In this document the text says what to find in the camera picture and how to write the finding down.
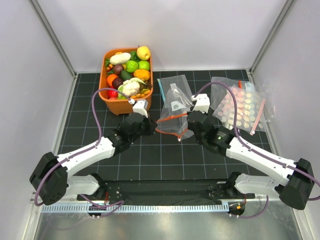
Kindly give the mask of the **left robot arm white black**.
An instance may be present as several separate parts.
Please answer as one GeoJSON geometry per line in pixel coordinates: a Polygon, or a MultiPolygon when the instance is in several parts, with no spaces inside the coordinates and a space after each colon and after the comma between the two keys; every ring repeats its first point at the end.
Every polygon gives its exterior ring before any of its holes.
{"type": "Polygon", "coordinates": [[[78,176],[77,173],[126,151],[140,136],[154,134],[156,127],[149,115],[134,112],[118,127],[87,146],[60,155],[45,153],[29,178],[35,189],[35,205],[49,206],[66,195],[84,194],[101,200],[106,195],[102,179],[96,173],[88,176],[78,176]]]}

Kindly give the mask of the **toy cauliflower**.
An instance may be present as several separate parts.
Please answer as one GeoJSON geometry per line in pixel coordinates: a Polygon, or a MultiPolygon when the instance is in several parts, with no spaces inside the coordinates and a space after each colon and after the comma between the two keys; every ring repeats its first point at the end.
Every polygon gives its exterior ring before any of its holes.
{"type": "Polygon", "coordinates": [[[120,85],[117,89],[119,92],[123,93],[124,95],[121,93],[118,93],[118,98],[121,98],[124,96],[131,97],[138,94],[141,85],[146,86],[147,84],[143,80],[137,77],[133,77],[129,80],[124,81],[123,84],[120,85]]]}

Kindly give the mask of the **orange zipper clear bag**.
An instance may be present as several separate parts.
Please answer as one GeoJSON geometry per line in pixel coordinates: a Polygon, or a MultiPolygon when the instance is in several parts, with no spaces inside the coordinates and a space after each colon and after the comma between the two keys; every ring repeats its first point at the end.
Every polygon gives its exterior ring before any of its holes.
{"type": "Polygon", "coordinates": [[[185,95],[175,83],[172,83],[165,95],[155,130],[161,134],[173,135],[179,142],[192,137],[194,133],[188,130],[187,122],[187,113],[192,106],[191,98],[185,95]]]}

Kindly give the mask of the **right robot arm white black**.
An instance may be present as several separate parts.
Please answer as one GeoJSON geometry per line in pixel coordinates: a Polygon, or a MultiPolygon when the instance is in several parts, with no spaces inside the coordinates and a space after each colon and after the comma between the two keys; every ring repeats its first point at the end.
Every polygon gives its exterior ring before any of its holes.
{"type": "Polygon", "coordinates": [[[208,114],[198,110],[188,112],[187,123],[196,142],[211,153],[241,161],[264,173],[263,176],[251,176],[233,172],[224,187],[230,198],[241,194],[266,195],[279,197],[293,209],[305,209],[315,185],[312,165],[308,160],[300,158],[294,161],[263,150],[234,130],[214,127],[208,114]]]}

